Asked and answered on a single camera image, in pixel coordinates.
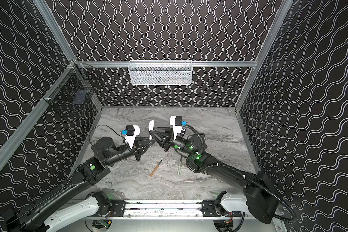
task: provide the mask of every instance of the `gray marble tabletop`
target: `gray marble tabletop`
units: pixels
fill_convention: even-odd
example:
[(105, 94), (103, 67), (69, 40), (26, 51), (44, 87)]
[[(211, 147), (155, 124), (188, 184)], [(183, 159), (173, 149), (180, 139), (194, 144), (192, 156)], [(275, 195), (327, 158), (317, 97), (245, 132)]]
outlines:
[[(170, 127), (171, 115), (183, 116), (183, 120), (198, 132), (205, 133), (206, 151), (224, 163), (255, 173), (236, 115), (232, 108), (105, 108), (98, 125), (108, 125), (119, 132), (126, 125), (138, 125), (140, 136), (148, 137), (148, 124)], [(116, 145), (122, 144), (107, 127), (98, 127), (92, 137), (112, 137)], [(88, 147), (83, 162), (93, 156)], [(161, 165), (152, 177), (149, 174), (156, 164)], [(238, 189), (202, 173), (192, 173), (185, 165), (177, 175), (180, 155), (173, 149), (168, 152), (154, 144), (136, 161), (134, 157), (123, 160), (110, 168), (111, 173), (94, 187), (78, 195), (84, 198), (88, 192), (103, 190), (112, 199), (214, 199), (221, 191), (240, 192)]]

